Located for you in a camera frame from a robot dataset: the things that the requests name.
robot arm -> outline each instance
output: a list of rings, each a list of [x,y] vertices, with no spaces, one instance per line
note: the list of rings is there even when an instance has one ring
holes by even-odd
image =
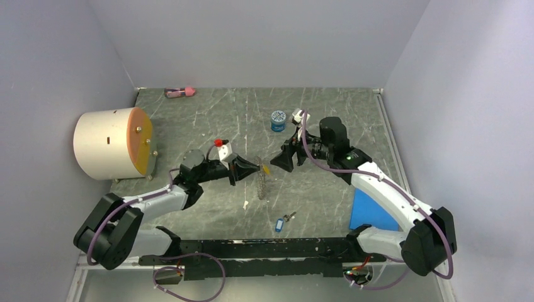
[[[74,245],[88,253],[98,231],[91,257],[106,269],[114,269],[127,257],[143,255],[179,255],[180,238],[163,226],[139,230],[142,223],[161,215],[185,210],[203,193],[200,183],[228,177],[236,181],[259,171],[253,164],[232,152],[227,140],[216,140],[219,160],[205,158],[201,150],[190,150],[184,156],[179,174],[169,185],[138,196],[104,195],[74,237]],[[112,219],[106,217],[117,209]]]
[[[426,276],[446,260],[442,240],[423,211],[445,234],[452,254],[456,252],[456,236],[452,214],[446,208],[433,209],[430,205],[414,198],[411,194],[390,184],[396,185],[366,153],[352,147],[347,138],[346,127],[338,117],[323,118],[319,123],[320,137],[315,137],[302,128],[305,115],[300,109],[293,113],[292,122],[297,126],[293,136],[281,146],[281,152],[271,160],[287,172],[293,171],[294,154],[297,165],[302,165],[308,157],[302,137],[305,136],[309,153],[313,159],[325,160],[333,170],[359,170],[362,173],[338,173],[342,178],[369,195],[399,224],[398,232],[379,230],[371,225],[362,225],[347,235],[351,248],[364,254],[383,254],[393,259],[402,259],[415,273]],[[410,198],[414,206],[407,202]]]

white wall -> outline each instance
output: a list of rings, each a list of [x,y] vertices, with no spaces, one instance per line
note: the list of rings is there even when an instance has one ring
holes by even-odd
[[[455,215],[459,301],[534,301],[534,2],[430,1],[385,87],[416,196]]]
[[[0,29],[0,300],[65,301],[72,239],[110,187],[77,165],[74,126],[135,90],[86,1],[3,1]]]
[[[137,87],[383,87],[429,0],[89,0]]]

small white object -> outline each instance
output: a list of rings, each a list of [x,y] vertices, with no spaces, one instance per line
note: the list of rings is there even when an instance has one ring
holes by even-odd
[[[217,151],[219,151],[220,162],[226,167],[226,169],[229,169],[227,158],[232,155],[232,145],[230,143],[227,143],[226,145],[217,147]]]
[[[298,134],[297,134],[297,140],[300,142],[300,139],[302,138],[302,127],[298,129]]]
[[[295,109],[295,111],[293,111],[293,113],[292,113],[293,120],[300,124],[302,122],[302,115],[304,115],[304,110],[302,110],[300,108]],[[306,117],[306,122],[308,122],[308,118],[310,116],[311,115],[308,113],[307,117]]]

blue jar lid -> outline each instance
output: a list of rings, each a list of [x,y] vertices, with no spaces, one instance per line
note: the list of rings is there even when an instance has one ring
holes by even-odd
[[[283,112],[282,110],[276,110],[271,114],[271,123],[275,125],[285,124],[285,119],[285,112]]]

pink bottle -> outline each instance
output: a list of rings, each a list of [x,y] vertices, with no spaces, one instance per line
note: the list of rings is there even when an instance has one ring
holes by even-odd
[[[181,98],[183,96],[192,96],[196,93],[195,88],[188,86],[185,88],[165,88],[164,94],[165,98],[168,99],[174,99],[174,98]]]

